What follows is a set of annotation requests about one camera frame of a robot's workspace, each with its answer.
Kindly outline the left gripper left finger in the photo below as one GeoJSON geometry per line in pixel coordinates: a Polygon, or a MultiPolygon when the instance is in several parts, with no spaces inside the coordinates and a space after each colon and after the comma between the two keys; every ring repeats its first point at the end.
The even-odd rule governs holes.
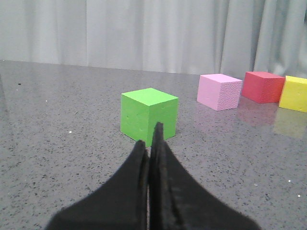
{"type": "Polygon", "coordinates": [[[58,212],[48,230],[145,230],[149,157],[137,141],[116,173],[95,192],[58,212]]]}

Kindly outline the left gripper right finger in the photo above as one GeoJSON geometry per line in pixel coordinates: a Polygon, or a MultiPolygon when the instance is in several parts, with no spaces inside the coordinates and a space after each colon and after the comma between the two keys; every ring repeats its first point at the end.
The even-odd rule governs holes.
{"type": "Polygon", "coordinates": [[[260,229],[193,179],[164,141],[160,122],[153,133],[149,187],[152,230],[260,229]]]}

